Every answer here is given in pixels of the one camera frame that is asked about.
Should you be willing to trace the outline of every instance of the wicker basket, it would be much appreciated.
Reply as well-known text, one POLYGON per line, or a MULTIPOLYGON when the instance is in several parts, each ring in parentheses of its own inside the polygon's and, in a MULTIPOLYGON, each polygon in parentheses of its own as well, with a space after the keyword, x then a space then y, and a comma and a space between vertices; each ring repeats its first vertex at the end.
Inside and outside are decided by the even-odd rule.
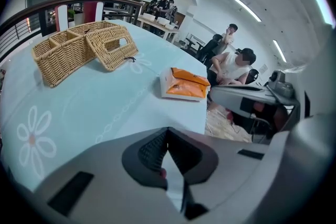
POLYGON ((108 71, 114 71, 127 58, 138 53, 138 48, 124 26, 111 27, 90 33, 86 36, 86 41, 108 71), (121 38, 127 41, 127 44, 122 47, 119 45, 121 38))
POLYGON ((82 36, 90 32, 101 30, 104 28, 109 28, 112 26, 118 26, 118 25, 102 20, 100 22, 87 23, 71 27, 68 29, 68 32, 82 36))
POLYGON ((94 30, 87 35, 79 35, 67 29, 49 37, 32 49, 33 59, 51 88, 59 85, 66 77, 95 57, 99 58, 107 70, 113 71, 125 61, 125 58, 132 57, 137 52, 138 49, 124 26, 101 27, 100 30, 94 30), (125 38, 128 43, 120 47, 120 38, 125 38))

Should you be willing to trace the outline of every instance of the table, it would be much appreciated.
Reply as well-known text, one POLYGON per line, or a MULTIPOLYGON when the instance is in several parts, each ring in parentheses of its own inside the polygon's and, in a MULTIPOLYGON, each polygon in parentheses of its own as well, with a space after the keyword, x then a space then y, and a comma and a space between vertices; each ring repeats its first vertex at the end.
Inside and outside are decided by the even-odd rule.
MULTIPOLYGON (((154 27, 156 27, 156 28, 158 28, 158 29, 164 31, 164 36, 163 36, 163 39, 164 39, 164 40, 167 39, 168 34, 172 34, 172 33, 176 34, 176 33, 180 32, 178 29, 175 29, 175 28, 174 28, 174 29, 168 29, 168 28, 164 27, 163 25, 158 24, 158 23, 156 22, 156 20, 153 21, 153 22, 152 22, 151 20, 147 20, 147 19, 143 18, 142 15, 139 15, 139 16, 138 16, 138 20, 141 22, 141 24, 140 24, 140 28, 142 28, 142 27, 143 27, 143 23, 145 23, 145 24, 154 26, 154 27)), ((175 38, 176 38, 176 35, 174 35, 174 37, 173 37, 173 39, 172 39, 172 41, 171 41, 172 44, 174 44, 175 38)))
POLYGON ((31 55, 36 42, 8 62, 0 102, 1 159, 31 191, 97 143, 164 126, 204 133, 206 100, 162 99, 158 76, 169 67, 206 76, 205 66, 144 29, 113 23, 125 25, 139 49, 135 62, 114 72, 95 59, 50 88, 31 55))

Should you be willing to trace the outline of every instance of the short hair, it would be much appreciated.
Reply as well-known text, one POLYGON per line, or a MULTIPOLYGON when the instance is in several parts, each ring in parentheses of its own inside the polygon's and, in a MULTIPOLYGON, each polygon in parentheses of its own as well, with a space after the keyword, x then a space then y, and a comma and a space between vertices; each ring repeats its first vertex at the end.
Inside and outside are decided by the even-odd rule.
POLYGON ((238 26, 235 24, 229 24, 229 27, 232 27, 235 31, 238 30, 238 26))
POLYGON ((253 50, 249 48, 243 49, 241 54, 243 55, 243 61, 249 61, 250 65, 252 65, 257 59, 257 56, 254 54, 253 50))
POLYGON ((213 37, 212 37, 212 39, 213 40, 215 40, 215 41, 220 41, 221 39, 222 39, 223 37, 220 35, 220 34, 216 34, 216 35, 214 35, 213 37))

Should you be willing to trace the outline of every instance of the black railing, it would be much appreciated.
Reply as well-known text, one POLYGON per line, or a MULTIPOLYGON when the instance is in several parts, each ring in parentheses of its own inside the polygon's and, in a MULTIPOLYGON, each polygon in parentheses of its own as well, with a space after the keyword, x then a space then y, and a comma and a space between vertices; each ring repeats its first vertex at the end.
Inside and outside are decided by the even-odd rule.
POLYGON ((85 12, 84 2, 104 2, 107 4, 102 20, 126 18, 129 23, 136 24, 142 4, 131 0, 52 0, 26 8, 13 15, 0 25, 0 62, 12 51, 32 37, 42 34, 46 36, 56 31, 55 18, 52 13, 56 6, 69 5, 76 13, 85 12))

